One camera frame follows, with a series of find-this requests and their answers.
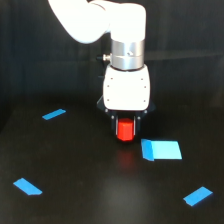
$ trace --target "blue paper square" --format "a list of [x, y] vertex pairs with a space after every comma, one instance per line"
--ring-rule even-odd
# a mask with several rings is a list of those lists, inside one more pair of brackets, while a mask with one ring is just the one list
[[152, 141], [154, 159], [182, 159], [180, 147], [176, 141]]
[[144, 159], [154, 161], [151, 141], [142, 139], [142, 155]]
[[42, 194], [42, 191], [33, 186], [31, 183], [26, 181], [24, 178], [21, 178], [17, 180], [15, 183], [13, 183], [15, 186], [17, 186], [20, 190], [25, 192], [27, 195], [40, 195]]
[[50, 120], [50, 119], [52, 119], [54, 117], [57, 117], [57, 116], [59, 116], [61, 114], [64, 114], [65, 112], [66, 112], [65, 110], [59, 109], [59, 110], [56, 110], [56, 111], [54, 111], [52, 113], [44, 115], [42, 118], [45, 119], [45, 120]]
[[197, 204], [198, 202], [200, 202], [204, 198], [208, 197], [212, 193], [213, 192], [211, 192], [207, 188], [201, 187], [198, 190], [191, 193], [190, 195], [188, 195], [187, 197], [185, 197], [184, 200], [186, 201], [186, 203], [188, 205], [194, 206], [195, 204]]

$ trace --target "white cylinder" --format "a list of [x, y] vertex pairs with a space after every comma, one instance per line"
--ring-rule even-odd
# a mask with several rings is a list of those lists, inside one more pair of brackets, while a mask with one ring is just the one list
[[119, 42], [145, 39], [146, 10], [138, 4], [120, 4], [111, 23], [111, 38]]

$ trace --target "blue tape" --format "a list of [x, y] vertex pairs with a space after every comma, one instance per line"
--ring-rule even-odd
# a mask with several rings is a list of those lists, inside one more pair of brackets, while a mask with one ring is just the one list
[[17, 180], [15, 183], [13, 183], [16, 187], [18, 187], [20, 190], [25, 192], [27, 195], [40, 195], [42, 194], [42, 191], [33, 186], [31, 183], [26, 181], [25, 179], [21, 178]]
[[187, 197], [185, 197], [184, 200], [186, 201], [186, 203], [188, 205], [194, 206], [195, 204], [197, 204], [201, 200], [205, 199], [206, 197], [208, 197], [212, 193], [213, 192], [211, 192], [207, 188], [201, 187], [198, 190], [191, 193], [190, 195], [188, 195]]
[[176, 141], [152, 141], [154, 159], [182, 159], [180, 147]]
[[66, 112], [65, 110], [59, 109], [59, 110], [56, 110], [52, 113], [44, 115], [42, 118], [45, 119], [45, 120], [50, 120], [51, 118], [57, 117], [61, 114], [64, 114], [65, 112]]
[[142, 155], [144, 159], [154, 161], [151, 141], [142, 139]]

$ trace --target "gray band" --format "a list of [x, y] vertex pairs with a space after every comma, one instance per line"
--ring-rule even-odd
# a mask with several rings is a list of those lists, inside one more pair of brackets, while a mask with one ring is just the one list
[[144, 66], [145, 40], [122, 43], [112, 40], [111, 65], [121, 70], [139, 69]]
[[111, 65], [121, 70], [139, 69], [144, 66], [144, 55], [138, 57], [119, 57], [112, 55]]
[[144, 54], [145, 40], [132, 43], [122, 43], [112, 40], [111, 50], [112, 54], [116, 56], [140, 56]]

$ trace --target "red cube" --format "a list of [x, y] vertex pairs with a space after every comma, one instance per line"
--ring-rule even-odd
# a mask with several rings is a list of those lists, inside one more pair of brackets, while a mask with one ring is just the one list
[[134, 139], [134, 121], [129, 118], [118, 120], [117, 138], [122, 141], [131, 141]]

